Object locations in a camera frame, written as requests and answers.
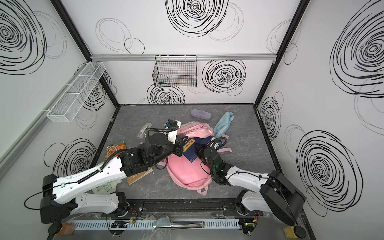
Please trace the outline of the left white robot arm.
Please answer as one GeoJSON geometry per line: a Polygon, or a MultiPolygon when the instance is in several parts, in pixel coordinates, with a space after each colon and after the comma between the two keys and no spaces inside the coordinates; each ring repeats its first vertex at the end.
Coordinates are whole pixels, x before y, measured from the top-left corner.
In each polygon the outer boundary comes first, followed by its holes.
{"type": "Polygon", "coordinates": [[[182,156],[187,136],[154,133],[135,148],[121,149],[91,169],[66,177],[45,176],[41,194],[40,219],[43,224],[60,222],[73,214],[104,213],[122,216],[129,210],[124,193],[90,194],[90,190],[146,171],[169,156],[182,156]]]}

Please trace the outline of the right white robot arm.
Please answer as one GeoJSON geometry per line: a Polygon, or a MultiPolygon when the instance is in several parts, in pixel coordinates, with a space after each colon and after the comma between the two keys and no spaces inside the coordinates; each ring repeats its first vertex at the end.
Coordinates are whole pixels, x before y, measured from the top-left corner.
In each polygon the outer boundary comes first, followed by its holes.
{"type": "Polygon", "coordinates": [[[271,213],[289,226],[296,225],[306,202],[304,194],[281,172],[254,173],[225,162],[220,150],[226,143],[225,137],[215,138],[201,147],[198,156],[215,183],[243,188],[236,198],[238,212],[242,215],[256,211],[271,213]]]}

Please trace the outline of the pink student backpack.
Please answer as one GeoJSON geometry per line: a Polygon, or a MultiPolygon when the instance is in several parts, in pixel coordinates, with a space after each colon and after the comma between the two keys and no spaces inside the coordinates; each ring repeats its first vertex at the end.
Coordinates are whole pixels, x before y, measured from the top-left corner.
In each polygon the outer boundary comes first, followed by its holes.
{"type": "MultiPolygon", "coordinates": [[[[189,122],[181,125],[177,135],[184,135],[189,138],[212,136],[213,140],[214,129],[209,124],[189,122]]],[[[190,191],[196,191],[202,196],[207,194],[209,184],[213,181],[208,173],[209,167],[204,165],[201,159],[196,159],[191,163],[183,155],[181,157],[174,154],[170,155],[167,171],[176,185],[190,191]]]]}

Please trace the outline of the navy blue notebook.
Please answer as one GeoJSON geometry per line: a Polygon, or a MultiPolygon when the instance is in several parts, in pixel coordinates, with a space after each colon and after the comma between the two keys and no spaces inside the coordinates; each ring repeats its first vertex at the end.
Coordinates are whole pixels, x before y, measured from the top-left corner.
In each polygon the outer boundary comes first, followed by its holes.
{"type": "Polygon", "coordinates": [[[212,138],[212,136],[206,138],[189,138],[183,147],[183,156],[186,157],[191,163],[193,163],[196,159],[200,159],[212,138]]]}

